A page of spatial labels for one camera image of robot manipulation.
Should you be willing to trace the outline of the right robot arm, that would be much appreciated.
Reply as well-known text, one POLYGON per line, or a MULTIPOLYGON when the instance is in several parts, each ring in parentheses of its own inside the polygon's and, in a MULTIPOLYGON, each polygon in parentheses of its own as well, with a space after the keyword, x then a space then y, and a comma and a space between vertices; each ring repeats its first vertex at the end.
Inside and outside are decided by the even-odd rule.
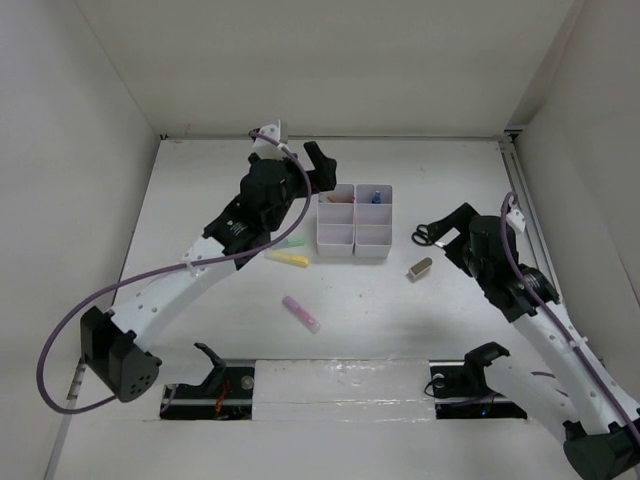
POLYGON ((428 396, 451 407, 471 407, 502 396, 535 418, 561 444, 582 479, 614 479, 639 469, 639 403, 607 372, 581 336, 545 275, 518 260, 516 240, 526 229, 514 194, 497 216, 464 203, 443 219, 417 226, 422 246, 436 245, 473 278, 485 299, 537 351, 553 387, 489 342, 454 366, 431 364, 428 396))

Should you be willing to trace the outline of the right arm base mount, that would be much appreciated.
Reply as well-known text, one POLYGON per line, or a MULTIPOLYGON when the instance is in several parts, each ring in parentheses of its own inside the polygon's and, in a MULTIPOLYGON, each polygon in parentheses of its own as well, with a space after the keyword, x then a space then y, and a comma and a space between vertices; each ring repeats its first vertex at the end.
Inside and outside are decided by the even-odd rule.
POLYGON ((437 420, 521 419, 527 413, 491 390, 484 370, 509 351, 489 342, 466 353, 462 360, 430 360, 424 394, 434 400, 437 420))

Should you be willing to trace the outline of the green highlighter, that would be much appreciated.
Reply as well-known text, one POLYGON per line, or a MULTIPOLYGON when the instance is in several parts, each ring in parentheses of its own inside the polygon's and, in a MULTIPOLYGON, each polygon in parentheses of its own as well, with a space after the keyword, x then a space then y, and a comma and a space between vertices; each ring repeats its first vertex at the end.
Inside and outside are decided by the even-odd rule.
POLYGON ((306 239, 304 237, 287 237, 274 246, 274 249, 289 249, 304 246, 306 239))

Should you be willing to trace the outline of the pink highlighter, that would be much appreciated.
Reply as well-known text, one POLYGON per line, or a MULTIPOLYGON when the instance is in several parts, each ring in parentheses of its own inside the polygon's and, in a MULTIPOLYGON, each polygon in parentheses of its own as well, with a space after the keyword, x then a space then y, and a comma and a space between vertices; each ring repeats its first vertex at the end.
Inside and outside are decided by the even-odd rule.
POLYGON ((318 320, 291 296, 285 296, 282 304, 310 333, 317 334, 320 331, 318 320))

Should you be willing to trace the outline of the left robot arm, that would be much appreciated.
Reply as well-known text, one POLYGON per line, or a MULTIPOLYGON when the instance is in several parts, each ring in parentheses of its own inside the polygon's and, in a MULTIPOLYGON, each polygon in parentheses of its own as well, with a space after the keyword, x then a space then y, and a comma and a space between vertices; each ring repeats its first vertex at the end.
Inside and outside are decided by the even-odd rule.
POLYGON ((337 162, 319 145, 303 148, 312 169, 301 167, 282 142, 257 137, 238 194, 206 225, 182 260, 155 273, 134 297, 106 311, 88 309, 80 319, 85 364, 122 403, 142 396, 165 372, 152 350, 161 333, 219 281, 273 246, 292 203, 333 190, 337 162))

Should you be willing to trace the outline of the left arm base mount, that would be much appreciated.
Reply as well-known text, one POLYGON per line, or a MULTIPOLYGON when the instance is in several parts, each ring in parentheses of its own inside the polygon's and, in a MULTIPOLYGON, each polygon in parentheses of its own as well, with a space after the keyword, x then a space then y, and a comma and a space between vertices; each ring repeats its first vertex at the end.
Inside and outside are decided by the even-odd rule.
POLYGON ((181 382, 165 382, 159 417, 162 420, 248 421, 252 419, 255 360, 224 360, 208 345, 194 347, 207 360, 196 369, 187 365, 181 382))

